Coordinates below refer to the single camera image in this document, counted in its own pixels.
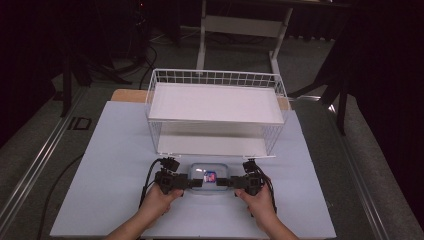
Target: dark background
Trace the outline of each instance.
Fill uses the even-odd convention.
[[[139,2],[132,0],[0,1],[0,146],[55,94],[50,80],[61,73],[63,56],[55,27],[92,61],[111,66],[114,57],[142,56],[146,45],[129,43],[146,42],[153,25],[177,44],[179,25],[199,25],[201,1],[143,2],[145,9],[140,10]],[[283,7],[235,4],[217,1],[209,10],[282,19]],[[360,0],[356,7],[349,21],[345,11],[297,8],[287,35],[305,41],[337,39],[317,81],[337,75],[348,83],[423,226],[424,5],[418,0]]]

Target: black cable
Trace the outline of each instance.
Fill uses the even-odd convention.
[[[47,199],[46,202],[44,203],[44,208],[43,208],[43,214],[41,216],[41,222],[40,222],[40,226],[38,228],[38,234],[37,234],[37,240],[41,239],[41,235],[43,234],[43,227],[44,227],[44,220],[46,218],[46,213],[47,213],[47,208],[49,206],[49,202],[50,202],[50,197],[53,194],[54,189],[56,188],[57,183],[59,182],[59,180],[62,178],[63,174],[65,174],[65,172],[74,164],[76,163],[78,160],[80,160],[82,157],[84,156],[84,153],[81,154],[80,156],[76,157],[74,160],[72,160],[71,163],[68,164],[68,166],[66,166],[66,168],[60,173],[59,177],[56,178],[56,181],[53,183],[53,186],[50,188],[49,194],[47,195]]]
[[[143,74],[143,76],[141,77],[141,79],[140,79],[140,84],[139,84],[139,86],[138,86],[138,90],[141,90],[141,85],[143,84],[143,82],[144,82],[144,78],[145,78],[145,77],[146,77],[146,75],[149,73],[149,71],[150,71],[150,70],[152,70],[152,71],[153,71],[153,70],[155,69],[154,63],[156,62],[156,59],[157,59],[158,53],[157,53],[156,49],[154,49],[153,47],[148,46],[148,48],[150,48],[150,49],[153,51],[153,53],[154,53],[155,55],[154,55],[153,61],[150,61],[150,59],[147,57],[147,55],[146,55],[146,57],[145,57],[146,63],[147,63],[147,65],[149,65],[149,68],[146,70],[146,72],[145,72],[145,73]]]
[[[147,189],[148,189],[148,188],[149,188],[149,186],[153,183],[153,182],[151,182],[151,183],[149,184],[149,179],[150,179],[150,175],[152,174],[153,167],[156,165],[156,163],[157,163],[157,162],[160,162],[160,159],[156,159],[156,160],[152,163],[152,165],[150,165],[149,173],[147,174],[146,182],[144,183],[143,191],[141,192],[140,205],[139,205],[138,207],[140,207],[140,206],[141,206],[141,204],[143,203],[144,198],[146,197]]]

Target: black mount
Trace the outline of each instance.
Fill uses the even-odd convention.
[[[174,158],[168,157],[160,160],[162,168],[156,172],[154,182],[159,184],[164,194],[168,194],[172,189],[182,189],[202,187],[203,179],[188,179],[187,174],[175,173],[180,165]]]

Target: gray floor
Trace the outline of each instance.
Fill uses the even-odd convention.
[[[199,40],[197,34],[184,38],[181,46],[170,44],[162,37],[152,42],[156,49],[158,68],[196,67]],[[207,41],[205,69],[271,72],[267,51],[273,48],[274,40],[265,39],[256,44],[226,44],[226,37],[209,35]],[[237,36],[239,41],[250,38]],[[324,61],[332,42],[302,39],[287,39],[283,43],[278,60],[281,75],[287,92],[298,90],[311,83]],[[153,52],[149,50],[150,59]],[[124,76],[133,84],[118,85],[98,77],[91,88],[80,89],[74,84],[74,92],[83,94],[75,107],[72,117],[93,119],[89,130],[67,130],[64,132],[48,163],[28,194],[15,220],[10,224],[4,239],[35,239],[41,212],[53,181],[65,166],[82,154],[94,131],[96,121],[105,101],[110,99],[118,88],[138,88],[145,68]],[[60,87],[61,77],[53,79]],[[310,92],[319,96],[324,87]],[[353,159],[364,183],[372,196],[387,239],[424,239],[422,229],[413,217],[396,181],[378,147],[371,131],[356,106],[355,99],[349,97],[346,114],[346,137],[341,137],[330,124],[333,115],[318,102],[297,100],[293,102],[299,115],[305,138],[314,161],[317,175],[329,206],[329,212],[336,229],[337,239],[379,239],[374,236],[368,222],[360,194],[352,180],[347,159]],[[37,157],[56,124],[60,121],[61,103],[49,101],[40,111],[0,150],[0,206],[7,203],[9,196],[18,184],[31,162]],[[48,237],[61,202],[78,164],[73,165],[62,177],[53,192],[46,215],[42,239]]]

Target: white table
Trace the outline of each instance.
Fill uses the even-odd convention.
[[[276,158],[257,164],[272,179],[279,218],[301,239],[335,237],[327,206],[294,111],[278,139]],[[105,236],[132,216],[154,152],[144,104],[107,102],[56,218],[55,237]],[[220,162],[243,175],[239,157],[183,156],[180,173],[192,163]],[[267,238],[232,191],[196,195],[187,190],[144,238]]]

